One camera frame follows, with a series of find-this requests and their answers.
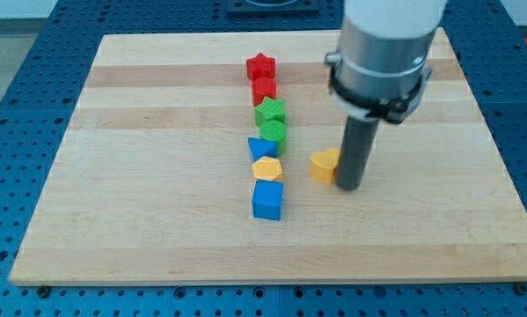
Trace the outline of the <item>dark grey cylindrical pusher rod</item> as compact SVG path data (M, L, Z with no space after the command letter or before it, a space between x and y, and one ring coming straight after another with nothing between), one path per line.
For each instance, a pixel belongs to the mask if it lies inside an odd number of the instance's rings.
M365 122L347 118L336 176L339 188L353 191L360 187L377 127L378 120Z

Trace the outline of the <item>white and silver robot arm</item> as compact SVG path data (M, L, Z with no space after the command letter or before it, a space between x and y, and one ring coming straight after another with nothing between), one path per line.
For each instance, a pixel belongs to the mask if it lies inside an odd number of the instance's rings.
M381 121L402 123L418 106L427 56L446 0L346 0L337 48L326 55L328 90L348 115L336 185L360 187Z

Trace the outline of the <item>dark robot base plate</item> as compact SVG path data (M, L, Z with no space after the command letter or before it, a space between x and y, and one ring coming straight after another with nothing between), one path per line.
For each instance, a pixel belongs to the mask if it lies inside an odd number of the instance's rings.
M315 13L319 0L225 0L228 14L247 13Z

